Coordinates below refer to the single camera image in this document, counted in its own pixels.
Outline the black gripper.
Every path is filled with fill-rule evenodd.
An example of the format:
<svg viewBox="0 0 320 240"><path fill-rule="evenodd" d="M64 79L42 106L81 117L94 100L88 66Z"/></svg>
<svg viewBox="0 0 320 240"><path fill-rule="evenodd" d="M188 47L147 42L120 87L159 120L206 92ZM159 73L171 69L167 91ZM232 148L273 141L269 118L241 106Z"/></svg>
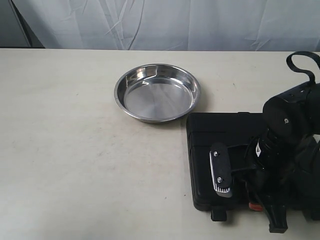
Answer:
<svg viewBox="0 0 320 240"><path fill-rule="evenodd" d="M280 200L293 195L291 177L297 166L297 145L273 144L253 139L231 146L231 191L236 198L249 200L249 208L264 212L270 233L285 233L287 209Z"/></svg>

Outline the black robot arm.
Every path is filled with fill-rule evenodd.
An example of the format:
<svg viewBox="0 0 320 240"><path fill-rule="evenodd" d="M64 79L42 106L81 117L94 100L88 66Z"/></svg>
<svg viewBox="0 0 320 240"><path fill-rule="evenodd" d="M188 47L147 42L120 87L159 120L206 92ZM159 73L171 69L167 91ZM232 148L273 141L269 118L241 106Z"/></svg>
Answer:
<svg viewBox="0 0 320 240"><path fill-rule="evenodd" d="M320 87L302 84L271 97L262 113L235 114L246 143L226 149L226 176L245 183L271 233L284 233L287 208L320 216Z"/></svg>

